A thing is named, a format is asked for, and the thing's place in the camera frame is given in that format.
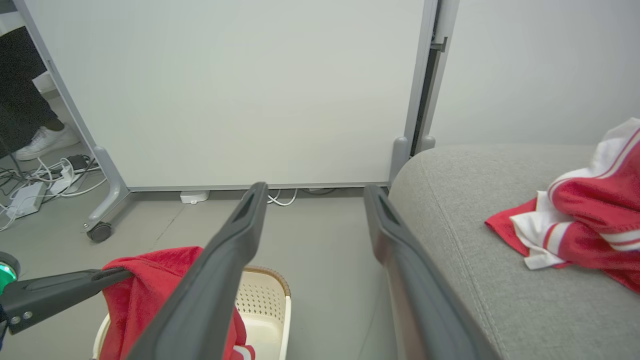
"person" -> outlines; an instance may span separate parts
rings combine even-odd
[[[24,26],[0,37],[0,158],[32,160],[80,141],[32,82],[46,70]]]

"basket rim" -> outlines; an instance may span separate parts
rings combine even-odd
[[[265,268],[263,266],[246,266],[243,271],[255,272],[258,274],[264,274],[264,275],[269,275],[271,277],[274,277],[280,283],[280,286],[282,286],[282,289],[284,290],[284,295],[291,297],[291,290],[289,289],[289,284],[287,284],[287,281],[284,279],[284,277],[280,275],[276,270]]]

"gray sofa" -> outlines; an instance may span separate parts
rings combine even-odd
[[[504,359],[640,359],[640,295],[598,270],[528,270],[484,224],[585,167],[593,150],[436,147],[392,185],[391,203]]]

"red cloth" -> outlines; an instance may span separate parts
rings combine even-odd
[[[640,293],[640,119],[610,130],[588,167],[486,221],[532,270],[601,269]]]
[[[104,339],[100,360],[124,360],[138,337],[151,322],[180,280],[202,252],[201,247],[182,247],[149,252],[108,263],[103,270],[124,267],[133,276],[102,291],[107,300],[111,325]],[[230,323],[223,359],[245,359],[234,345],[245,346],[246,330],[237,309]]]

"beige plastic basket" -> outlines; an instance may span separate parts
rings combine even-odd
[[[291,324],[291,292],[285,279],[268,268],[244,268],[236,307],[246,327],[246,343],[255,349],[255,358],[285,360]],[[93,342],[94,359],[100,356],[109,324],[107,314]]]

